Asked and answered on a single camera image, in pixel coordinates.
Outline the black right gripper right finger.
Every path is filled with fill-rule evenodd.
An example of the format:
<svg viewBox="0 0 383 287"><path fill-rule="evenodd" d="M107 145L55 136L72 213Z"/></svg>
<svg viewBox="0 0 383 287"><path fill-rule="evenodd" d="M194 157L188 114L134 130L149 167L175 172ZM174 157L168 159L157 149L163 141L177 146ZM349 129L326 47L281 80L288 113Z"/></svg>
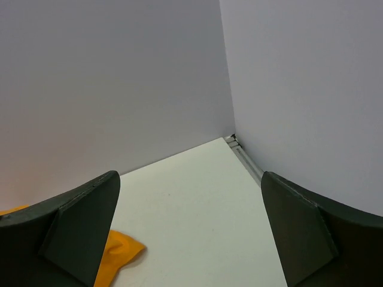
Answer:
<svg viewBox="0 0 383 287"><path fill-rule="evenodd" d="M265 172L261 191L288 286L382 286L382 217Z"/></svg>

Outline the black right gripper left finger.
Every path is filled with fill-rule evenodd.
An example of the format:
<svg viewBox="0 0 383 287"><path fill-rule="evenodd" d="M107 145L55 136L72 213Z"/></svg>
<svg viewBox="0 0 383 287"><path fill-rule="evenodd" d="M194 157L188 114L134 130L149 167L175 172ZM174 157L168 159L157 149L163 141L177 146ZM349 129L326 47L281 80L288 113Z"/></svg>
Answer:
<svg viewBox="0 0 383 287"><path fill-rule="evenodd" d="M1 286L93 286L119 193L112 170L1 215Z"/></svg>

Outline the yellow pillowcase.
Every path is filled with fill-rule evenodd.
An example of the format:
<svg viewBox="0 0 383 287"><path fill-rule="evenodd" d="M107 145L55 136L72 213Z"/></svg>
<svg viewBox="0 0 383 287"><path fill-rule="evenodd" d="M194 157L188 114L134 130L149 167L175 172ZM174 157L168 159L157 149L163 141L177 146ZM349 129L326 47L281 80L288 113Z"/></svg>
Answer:
<svg viewBox="0 0 383 287"><path fill-rule="evenodd" d="M145 245L77 207L1 212L1 286L110 286Z"/></svg>

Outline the aluminium side rail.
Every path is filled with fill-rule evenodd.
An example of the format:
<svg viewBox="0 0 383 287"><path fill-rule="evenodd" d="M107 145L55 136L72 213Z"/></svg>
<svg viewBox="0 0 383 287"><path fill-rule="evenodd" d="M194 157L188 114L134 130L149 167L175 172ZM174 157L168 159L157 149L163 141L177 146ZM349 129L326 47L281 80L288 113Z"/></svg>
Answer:
<svg viewBox="0 0 383 287"><path fill-rule="evenodd" d="M235 134L224 137L225 142L237 156L242 165L246 168L251 177L255 180L258 186L261 187L262 176L264 171L251 159L245 152L242 145L239 143Z"/></svg>

